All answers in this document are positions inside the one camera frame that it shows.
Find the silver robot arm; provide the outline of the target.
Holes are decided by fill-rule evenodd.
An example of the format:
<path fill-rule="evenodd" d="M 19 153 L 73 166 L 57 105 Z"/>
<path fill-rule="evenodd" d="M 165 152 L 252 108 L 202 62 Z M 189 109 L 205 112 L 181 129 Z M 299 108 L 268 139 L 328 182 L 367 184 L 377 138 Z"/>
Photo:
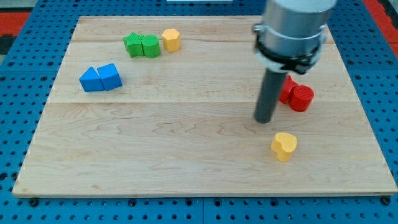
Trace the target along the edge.
<path fill-rule="evenodd" d="M 305 74 L 319 60 L 326 23 L 336 0 L 268 0 L 261 22 L 254 24 L 254 50 L 276 73 Z"/>

